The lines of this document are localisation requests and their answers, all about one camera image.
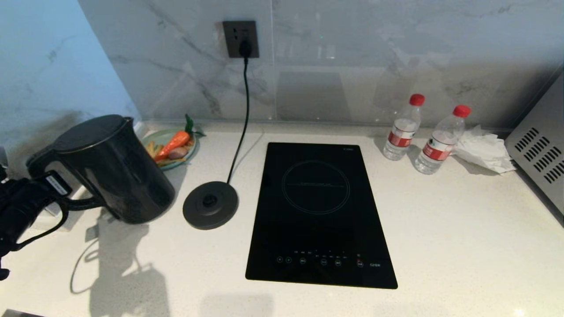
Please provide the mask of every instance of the power socket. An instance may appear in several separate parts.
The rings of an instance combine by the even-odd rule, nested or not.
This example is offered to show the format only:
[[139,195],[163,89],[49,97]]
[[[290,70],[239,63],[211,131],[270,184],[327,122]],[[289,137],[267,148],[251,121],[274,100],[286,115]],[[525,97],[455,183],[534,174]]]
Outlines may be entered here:
[[243,40],[247,40],[253,46],[249,58],[259,57],[257,24],[255,21],[224,21],[223,32],[230,58],[243,58],[239,54],[239,46]]

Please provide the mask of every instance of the carrot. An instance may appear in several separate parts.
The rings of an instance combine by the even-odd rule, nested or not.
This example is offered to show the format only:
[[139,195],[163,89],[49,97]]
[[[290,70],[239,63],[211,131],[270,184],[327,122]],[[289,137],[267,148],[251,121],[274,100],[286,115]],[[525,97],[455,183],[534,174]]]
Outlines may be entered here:
[[190,140],[190,135],[186,131],[178,131],[176,134],[170,139],[170,141],[165,145],[164,148],[155,156],[155,161],[161,161],[168,157],[170,151],[174,150],[177,147],[181,147],[188,143]]

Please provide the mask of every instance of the water bottle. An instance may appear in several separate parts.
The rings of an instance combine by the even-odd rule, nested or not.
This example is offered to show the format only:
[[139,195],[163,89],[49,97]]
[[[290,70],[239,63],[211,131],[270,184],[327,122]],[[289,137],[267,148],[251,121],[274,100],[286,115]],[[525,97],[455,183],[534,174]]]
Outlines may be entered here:
[[423,102],[425,96],[413,94],[409,104],[398,113],[384,146],[384,156],[387,159],[397,161],[407,153],[411,139],[421,124],[420,109]]
[[433,131],[427,144],[415,160],[415,168],[423,174],[434,174],[451,154],[464,133],[464,118],[472,110],[467,105],[457,105],[452,114],[444,118]]

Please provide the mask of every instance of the kettle lid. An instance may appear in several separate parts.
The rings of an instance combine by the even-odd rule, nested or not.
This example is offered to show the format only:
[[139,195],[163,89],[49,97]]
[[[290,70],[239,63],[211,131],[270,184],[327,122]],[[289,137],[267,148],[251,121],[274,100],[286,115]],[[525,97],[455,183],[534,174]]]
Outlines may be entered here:
[[57,138],[53,149],[61,152],[76,151],[93,146],[111,137],[127,121],[120,115],[107,115],[90,119],[70,128]]

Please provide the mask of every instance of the induction cooktop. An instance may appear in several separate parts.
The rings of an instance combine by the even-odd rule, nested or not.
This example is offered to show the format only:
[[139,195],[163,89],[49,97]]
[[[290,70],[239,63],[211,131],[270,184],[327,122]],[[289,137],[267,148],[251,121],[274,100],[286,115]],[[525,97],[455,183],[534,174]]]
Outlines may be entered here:
[[359,146],[268,144],[245,276],[398,287]]

